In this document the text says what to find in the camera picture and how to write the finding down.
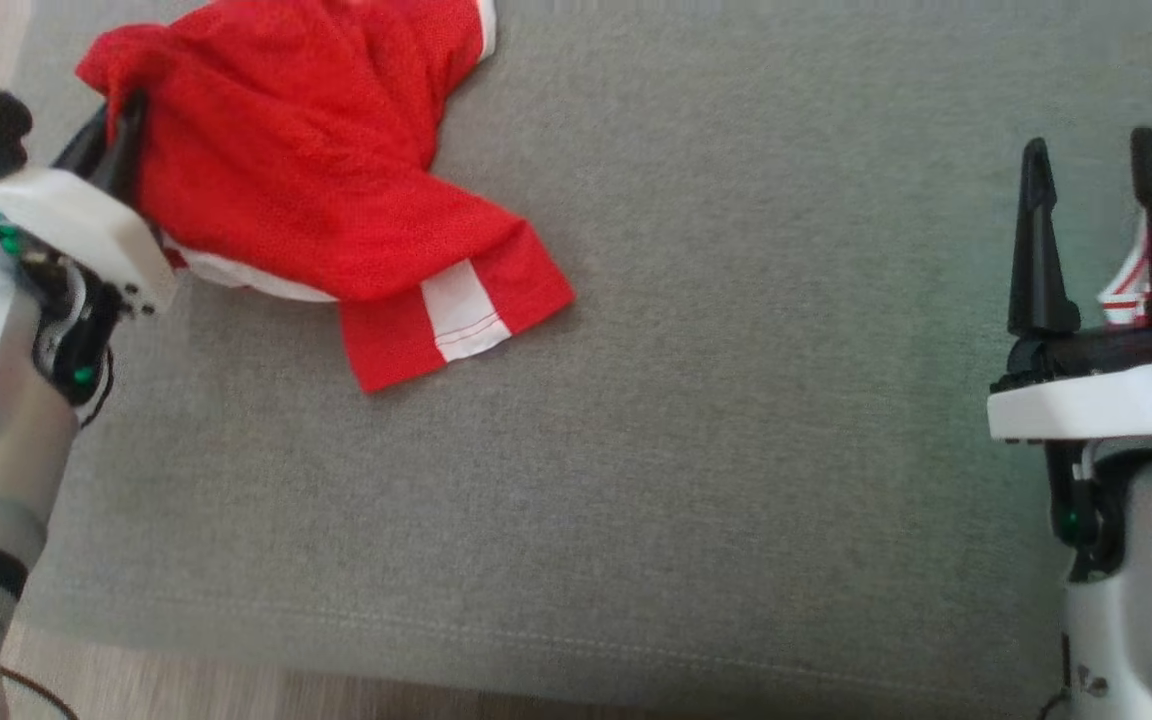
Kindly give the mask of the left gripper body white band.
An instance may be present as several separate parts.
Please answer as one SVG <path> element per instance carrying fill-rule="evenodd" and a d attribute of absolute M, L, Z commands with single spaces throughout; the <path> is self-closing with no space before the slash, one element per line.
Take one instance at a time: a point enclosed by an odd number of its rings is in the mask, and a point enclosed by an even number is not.
<path fill-rule="evenodd" d="M 26 167 L 0 179 L 0 240 L 36 240 L 122 293 L 134 314 L 168 310 L 177 278 L 141 215 L 68 170 Z"/>

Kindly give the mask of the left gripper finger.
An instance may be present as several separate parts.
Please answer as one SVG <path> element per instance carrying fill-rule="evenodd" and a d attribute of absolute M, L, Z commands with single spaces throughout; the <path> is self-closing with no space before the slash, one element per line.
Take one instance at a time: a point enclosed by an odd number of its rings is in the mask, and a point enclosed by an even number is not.
<path fill-rule="evenodd" d="M 128 209 L 137 209 L 146 109 L 146 94 L 131 94 L 119 109 L 106 103 L 92 118 L 101 152 L 90 172 L 90 183 Z"/>
<path fill-rule="evenodd" d="M 83 181 L 108 183 L 109 173 L 105 167 L 106 151 L 108 151 L 108 105 L 101 105 L 92 118 L 74 132 L 50 167 L 68 172 Z"/>

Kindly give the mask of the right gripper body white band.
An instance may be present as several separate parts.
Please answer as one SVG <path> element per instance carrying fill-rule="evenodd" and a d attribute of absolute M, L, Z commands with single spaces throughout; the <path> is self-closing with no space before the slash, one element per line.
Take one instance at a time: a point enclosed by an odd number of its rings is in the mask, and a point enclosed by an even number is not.
<path fill-rule="evenodd" d="M 1152 328 L 1020 338 L 986 411 L 1007 442 L 1152 435 Z"/>

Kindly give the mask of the red mesh shorts white stripes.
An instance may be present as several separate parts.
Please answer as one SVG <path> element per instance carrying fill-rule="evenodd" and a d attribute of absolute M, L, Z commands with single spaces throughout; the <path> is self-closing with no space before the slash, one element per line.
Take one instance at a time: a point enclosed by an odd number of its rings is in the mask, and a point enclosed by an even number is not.
<path fill-rule="evenodd" d="M 434 176 L 497 0 L 211 0 L 109 29 L 76 76 L 145 103 L 134 200 L 174 265 L 338 309 L 361 389 L 492 350 L 575 291 L 524 217 Z"/>

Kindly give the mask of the large grey sofa cushion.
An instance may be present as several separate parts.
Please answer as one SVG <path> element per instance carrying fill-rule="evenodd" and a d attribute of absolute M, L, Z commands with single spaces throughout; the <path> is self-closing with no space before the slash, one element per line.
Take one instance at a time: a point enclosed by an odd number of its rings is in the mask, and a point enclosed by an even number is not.
<path fill-rule="evenodd" d="M 438 170 L 570 309 L 367 396 L 332 306 L 124 324 L 20 617 L 91 641 L 726 717 L 1029 719 L 1043 452 L 992 441 L 1021 149 L 1084 323 L 1152 0 L 497 0 Z"/>

